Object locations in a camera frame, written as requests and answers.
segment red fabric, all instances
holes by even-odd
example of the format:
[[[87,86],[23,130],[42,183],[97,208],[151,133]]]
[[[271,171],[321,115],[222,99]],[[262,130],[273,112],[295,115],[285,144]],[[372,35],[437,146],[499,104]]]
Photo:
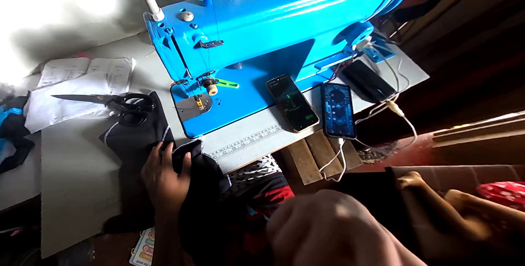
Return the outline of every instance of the red fabric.
[[[525,182],[494,182],[482,184],[476,190],[490,201],[525,211]]]
[[[268,204],[281,204],[288,198],[294,196],[292,189],[288,185],[264,193],[264,197],[268,201]]]

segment sewing machine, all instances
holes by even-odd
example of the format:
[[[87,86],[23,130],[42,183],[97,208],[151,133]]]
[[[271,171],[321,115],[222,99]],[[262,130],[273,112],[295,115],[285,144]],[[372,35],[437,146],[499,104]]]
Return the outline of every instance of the sewing machine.
[[[200,108],[180,116],[196,138],[274,105],[265,83],[276,76],[289,74],[302,91],[327,81],[372,33],[368,20],[401,1],[146,0],[144,20],[173,101]]]

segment black smartphone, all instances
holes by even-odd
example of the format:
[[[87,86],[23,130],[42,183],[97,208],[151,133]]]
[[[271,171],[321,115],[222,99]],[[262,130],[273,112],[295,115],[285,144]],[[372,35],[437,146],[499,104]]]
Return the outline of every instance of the black smartphone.
[[[319,117],[290,76],[285,74],[276,77],[266,82],[266,88],[285,115],[293,132],[301,132],[319,123]]]
[[[342,73],[350,81],[355,93],[367,102],[381,103],[396,93],[393,87],[361,60],[353,61]]]
[[[323,119],[325,135],[334,138],[355,139],[352,92],[347,85],[323,83]]]

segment phone screen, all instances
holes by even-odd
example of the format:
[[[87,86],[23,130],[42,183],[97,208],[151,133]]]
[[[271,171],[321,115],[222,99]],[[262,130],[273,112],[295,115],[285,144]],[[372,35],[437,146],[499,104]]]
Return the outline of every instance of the phone screen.
[[[336,138],[355,138],[352,93],[347,85],[324,83],[322,85],[325,117],[325,134]]]
[[[268,90],[296,131],[316,125],[319,118],[288,75],[266,82]]]

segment black scissors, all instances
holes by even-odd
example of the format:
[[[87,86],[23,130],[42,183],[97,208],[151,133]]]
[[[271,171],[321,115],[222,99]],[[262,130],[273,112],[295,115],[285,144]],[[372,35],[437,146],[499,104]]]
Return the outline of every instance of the black scissors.
[[[55,98],[80,102],[104,104],[106,107],[120,111],[119,123],[127,126],[138,126],[145,122],[148,113],[155,109],[155,101],[150,95],[128,94],[112,95],[53,95]]]

